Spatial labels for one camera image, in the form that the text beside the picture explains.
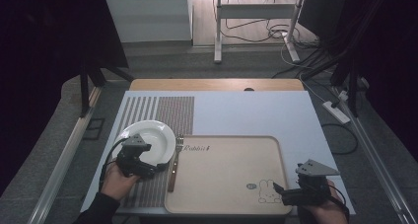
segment hand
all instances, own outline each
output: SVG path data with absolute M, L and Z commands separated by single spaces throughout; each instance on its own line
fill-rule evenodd
M 121 201 L 130 192 L 133 185 L 135 185 L 138 180 L 138 176 L 125 177 L 116 163 L 113 162 L 106 171 L 101 193 L 106 194 L 117 201 Z
M 334 182 L 328 180 L 328 184 L 334 187 Z M 333 197 L 341 201 L 334 188 L 330 188 L 330 191 Z M 343 210 L 330 200 L 321 206 L 303 206 L 303 208 L 310 211 L 319 224 L 348 224 Z

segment white plate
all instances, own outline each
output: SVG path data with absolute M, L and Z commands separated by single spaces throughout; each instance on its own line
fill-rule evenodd
M 142 120 L 129 125 L 116 137 L 115 143 L 139 133 L 146 143 L 151 144 L 151 150 L 143 152 L 139 157 L 142 162 L 157 166 L 166 164 L 172 157 L 175 149 L 175 136 L 173 131 L 164 123 L 156 120 Z M 122 146 L 117 146 L 112 157 L 117 157 Z

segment power strip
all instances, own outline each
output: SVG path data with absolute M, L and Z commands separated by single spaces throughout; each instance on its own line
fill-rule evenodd
M 348 123 L 350 121 L 350 118 L 347 117 L 339 108 L 333 108 L 332 102 L 326 102 L 322 104 L 327 111 L 329 111 L 338 121 L 340 121 L 342 124 Z

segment white wall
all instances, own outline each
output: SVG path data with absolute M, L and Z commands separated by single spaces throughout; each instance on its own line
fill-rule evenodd
M 191 40 L 188 0 L 106 2 L 122 42 Z

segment black curtain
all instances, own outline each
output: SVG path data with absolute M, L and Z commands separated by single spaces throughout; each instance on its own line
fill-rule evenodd
M 361 43 L 367 98 L 418 160 L 418 0 L 384 0 Z
M 0 0 L 0 5 L 2 193 L 53 115 L 62 84 L 77 76 L 81 65 L 94 71 L 127 62 L 105 0 Z

